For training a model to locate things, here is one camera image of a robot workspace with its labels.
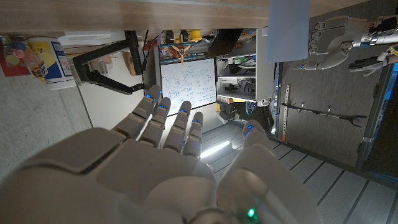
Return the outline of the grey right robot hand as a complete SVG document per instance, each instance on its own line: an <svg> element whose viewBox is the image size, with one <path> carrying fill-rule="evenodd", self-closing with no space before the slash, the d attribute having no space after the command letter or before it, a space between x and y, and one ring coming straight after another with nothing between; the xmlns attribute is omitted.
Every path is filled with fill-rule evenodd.
<svg viewBox="0 0 398 224"><path fill-rule="evenodd" d="M217 180L203 161L203 115L153 85L113 129L91 128L28 158L1 183L2 223L321 223L303 183L255 120Z"/></svg>

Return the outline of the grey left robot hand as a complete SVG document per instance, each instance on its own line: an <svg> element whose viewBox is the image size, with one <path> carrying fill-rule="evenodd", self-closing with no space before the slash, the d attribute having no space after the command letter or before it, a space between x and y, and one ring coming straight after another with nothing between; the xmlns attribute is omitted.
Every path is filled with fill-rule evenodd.
<svg viewBox="0 0 398 224"><path fill-rule="evenodd" d="M310 55L323 55L319 62L305 62L296 70L326 70L343 63L355 47L397 43L397 16L381 16L374 22L338 16L315 24L308 43Z"/></svg>

